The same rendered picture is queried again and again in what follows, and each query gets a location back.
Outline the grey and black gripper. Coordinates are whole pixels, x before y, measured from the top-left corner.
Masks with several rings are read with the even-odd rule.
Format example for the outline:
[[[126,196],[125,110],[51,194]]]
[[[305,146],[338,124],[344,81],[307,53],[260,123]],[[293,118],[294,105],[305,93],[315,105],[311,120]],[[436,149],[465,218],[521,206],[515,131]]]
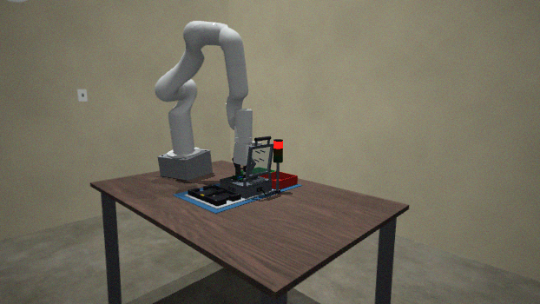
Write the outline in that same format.
[[[237,142],[234,144],[234,157],[232,158],[232,161],[235,167],[235,175],[241,175],[240,165],[247,166],[249,146],[252,146],[252,144],[240,144]]]

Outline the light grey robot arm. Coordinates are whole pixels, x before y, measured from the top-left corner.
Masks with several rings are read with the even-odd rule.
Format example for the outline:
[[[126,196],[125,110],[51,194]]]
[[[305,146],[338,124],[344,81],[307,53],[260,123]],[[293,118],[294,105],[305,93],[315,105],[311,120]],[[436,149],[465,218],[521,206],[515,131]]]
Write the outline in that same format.
[[[194,150],[190,110],[197,96],[197,87],[191,78],[204,62],[201,48],[205,45],[218,45],[224,52],[229,86],[227,119],[230,128],[234,130],[234,141],[240,144],[251,143],[252,146],[255,144],[253,111],[242,108],[243,98],[248,94],[243,42],[235,30],[223,26],[223,23],[203,21],[188,23],[183,31],[186,49],[181,60],[155,85],[155,94],[160,100],[178,101],[168,112],[173,145],[173,150],[167,153],[168,157],[185,158],[201,152],[199,148]]]

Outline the red bin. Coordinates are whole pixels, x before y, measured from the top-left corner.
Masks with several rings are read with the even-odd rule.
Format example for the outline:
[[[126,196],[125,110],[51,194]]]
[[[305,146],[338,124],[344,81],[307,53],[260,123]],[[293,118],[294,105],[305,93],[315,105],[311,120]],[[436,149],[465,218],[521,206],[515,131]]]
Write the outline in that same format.
[[[261,175],[260,177],[268,178],[267,175]],[[279,189],[287,188],[298,184],[298,176],[280,172]],[[272,188],[276,189],[276,172],[272,173]]]

